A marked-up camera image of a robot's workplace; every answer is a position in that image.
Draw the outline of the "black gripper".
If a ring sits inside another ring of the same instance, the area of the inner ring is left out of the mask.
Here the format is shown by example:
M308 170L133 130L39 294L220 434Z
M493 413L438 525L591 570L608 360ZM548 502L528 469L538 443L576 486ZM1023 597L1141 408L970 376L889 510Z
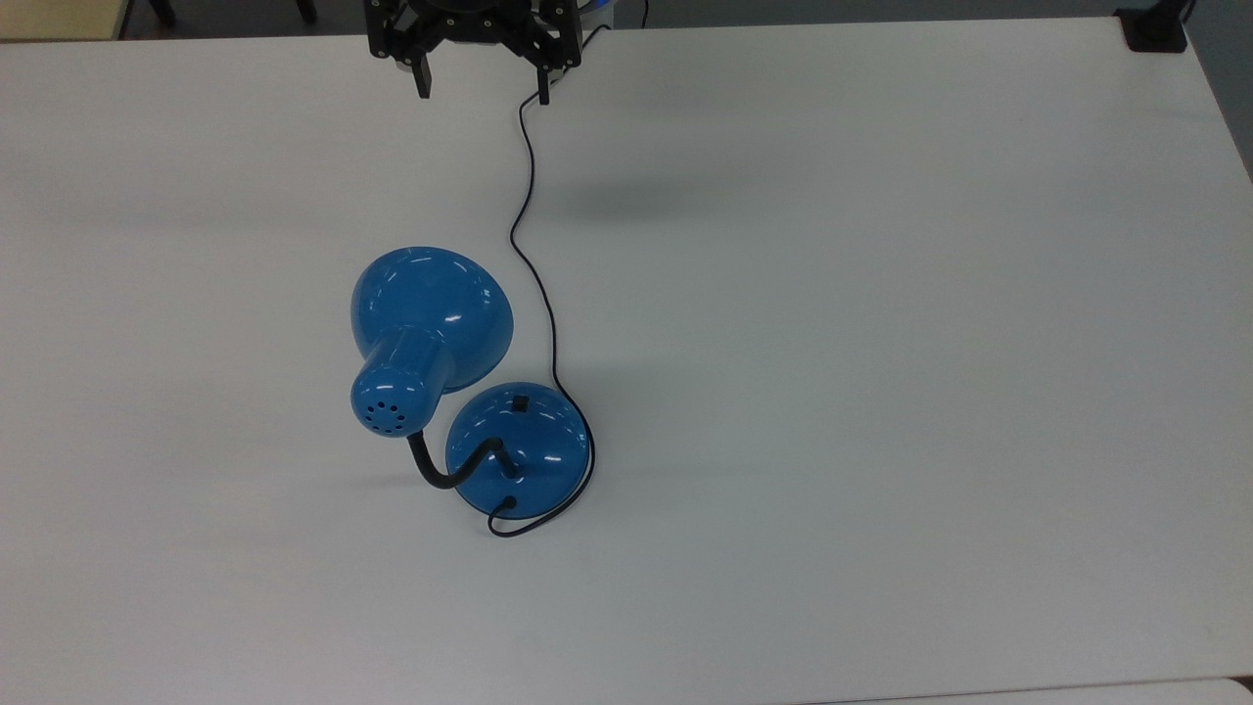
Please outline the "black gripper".
M421 99L434 90L427 55L444 40L501 44L528 60L541 106L555 76L581 66L576 1L366 1L365 28L372 58L410 71Z

